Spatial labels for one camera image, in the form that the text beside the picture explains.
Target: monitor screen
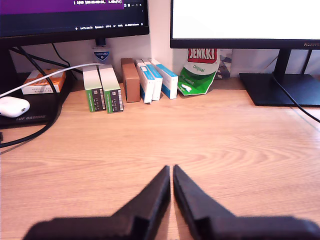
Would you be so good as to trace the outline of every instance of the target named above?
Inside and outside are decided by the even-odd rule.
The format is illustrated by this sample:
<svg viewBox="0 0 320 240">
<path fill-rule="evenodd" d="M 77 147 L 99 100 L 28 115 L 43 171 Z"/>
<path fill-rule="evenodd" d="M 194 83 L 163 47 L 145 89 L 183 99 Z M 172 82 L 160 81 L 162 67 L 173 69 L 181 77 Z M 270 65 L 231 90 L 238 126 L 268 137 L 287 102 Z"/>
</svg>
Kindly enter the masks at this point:
<svg viewBox="0 0 320 240">
<path fill-rule="evenodd" d="M 310 40 L 306 45 L 320 42 L 319 0 L 307 4 L 289 0 L 172 0 L 171 7 L 173 40 L 216 40 L 217 44 L 229 40 L 233 48 L 242 45 L 235 40 L 271 40 L 274 48 L 280 48 L 279 40 Z M 259 46 L 254 48 L 263 48 L 268 42 L 255 43 Z"/>
<path fill-rule="evenodd" d="M 146 5 L 146 0 L 0 0 L 0 41 L 52 33 L 107 33 L 120 28 L 130 28 L 130 36 L 133 28 L 149 25 Z"/>
</svg>

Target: blue and white box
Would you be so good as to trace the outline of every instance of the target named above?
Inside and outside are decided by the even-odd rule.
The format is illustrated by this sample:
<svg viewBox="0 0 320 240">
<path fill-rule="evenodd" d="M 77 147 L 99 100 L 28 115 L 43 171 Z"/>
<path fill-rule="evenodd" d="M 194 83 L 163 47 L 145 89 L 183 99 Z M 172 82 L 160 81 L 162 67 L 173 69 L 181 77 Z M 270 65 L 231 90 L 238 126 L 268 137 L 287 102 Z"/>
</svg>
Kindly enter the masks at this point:
<svg viewBox="0 0 320 240">
<path fill-rule="evenodd" d="M 169 99 L 177 98 L 178 76 L 155 59 L 149 59 L 155 69 L 163 77 L 162 92 Z"/>
<path fill-rule="evenodd" d="M 148 59 L 142 59 L 142 61 L 144 62 L 148 70 L 152 73 L 155 79 L 152 101 L 159 101 L 161 96 L 163 78 Z"/>
<path fill-rule="evenodd" d="M 145 104 L 149 104 L 152 102 L 152 96 L 154 94 L 155 78 L 142 60 L 135 60 L 135 67 L 140 78 L 141 97 Z"/>
</svg>

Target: white screen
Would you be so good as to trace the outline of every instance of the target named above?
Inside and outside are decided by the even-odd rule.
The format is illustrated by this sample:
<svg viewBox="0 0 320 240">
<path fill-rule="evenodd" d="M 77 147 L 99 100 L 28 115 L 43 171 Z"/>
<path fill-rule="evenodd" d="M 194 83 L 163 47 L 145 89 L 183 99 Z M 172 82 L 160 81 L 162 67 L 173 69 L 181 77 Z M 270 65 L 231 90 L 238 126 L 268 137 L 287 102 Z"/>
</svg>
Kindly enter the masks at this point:
<svg viewBox="0 0 320 240">
<path fill-rule="evenodd" d="M 174 0 L 174 39 L 320 40 L 320 0 Z"/>
</svg>

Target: desk surface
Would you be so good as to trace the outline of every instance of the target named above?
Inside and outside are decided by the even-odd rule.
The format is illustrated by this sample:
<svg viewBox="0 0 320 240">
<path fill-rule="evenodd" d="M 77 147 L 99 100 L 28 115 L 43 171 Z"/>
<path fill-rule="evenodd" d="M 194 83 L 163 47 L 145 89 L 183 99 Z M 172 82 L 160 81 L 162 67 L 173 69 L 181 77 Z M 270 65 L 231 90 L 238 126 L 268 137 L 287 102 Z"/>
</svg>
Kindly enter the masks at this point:
<svg viewBox="0 0 320 240">
<path fill-rule="evenodd" d="M 309 111 L 320 118 L 320 109 Z M 7 142 L 39 128 L 3 135 Z M 3 240 L 54 217 L 111 215 L 174 164 L 238 216 L 320 225 L 320 124 L 290 107 L 254 106 L 245 90 L 163 96 L 113 114 L 90 113 L 85 92 L 72 92 L 53 127 L 10 149 L 1 155 Z M 156 239 L 192 239 L 174 200 Z"/>
</svg>

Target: jenkki logo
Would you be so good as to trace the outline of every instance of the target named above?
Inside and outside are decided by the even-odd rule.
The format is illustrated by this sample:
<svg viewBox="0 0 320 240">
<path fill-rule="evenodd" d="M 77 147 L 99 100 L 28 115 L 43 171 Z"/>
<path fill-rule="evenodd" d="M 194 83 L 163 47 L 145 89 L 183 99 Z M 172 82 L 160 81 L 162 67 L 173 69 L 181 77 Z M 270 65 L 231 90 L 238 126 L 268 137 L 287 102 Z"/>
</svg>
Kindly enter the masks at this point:
<svg viewBox="0 0 320 240">
<path fill-rule="evenodd" d="M 214 64 L 217 61 L 216 48 L 189 48 L 188 62 Z"/>
</svg>

